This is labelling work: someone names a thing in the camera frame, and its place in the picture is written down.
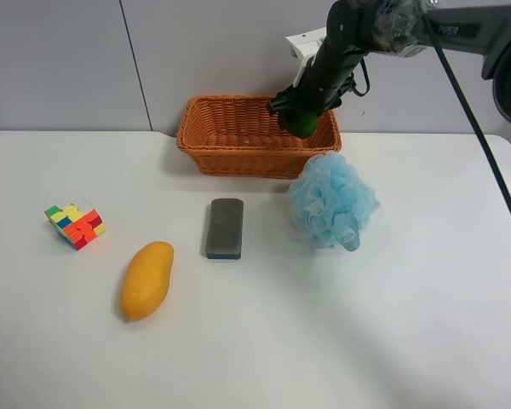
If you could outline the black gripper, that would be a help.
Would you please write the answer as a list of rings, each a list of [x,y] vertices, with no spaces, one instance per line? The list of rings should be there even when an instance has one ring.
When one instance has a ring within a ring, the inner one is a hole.
[[[338,107],[338,100],[345,93],[344,84],[357,65],[356,47],[334,48],[324,40],[298,86],[291,85],[267,103],[269,115],[277,116],[278,124],[286,124],[288,111],[321,116]]]

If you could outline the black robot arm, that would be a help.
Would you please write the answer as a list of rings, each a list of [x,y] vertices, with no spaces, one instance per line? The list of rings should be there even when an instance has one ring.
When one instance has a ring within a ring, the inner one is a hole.
[[[293,84],[267,105],[285,130],[339,107],[358,90],[357,66],[370,53],[412,57],[424,48],[480,55],[497,110],[511,123],[511,4],[441,9],[434,1],[336,1],[323,31],[301,35],[314,48],[291,47],[301,59]]]

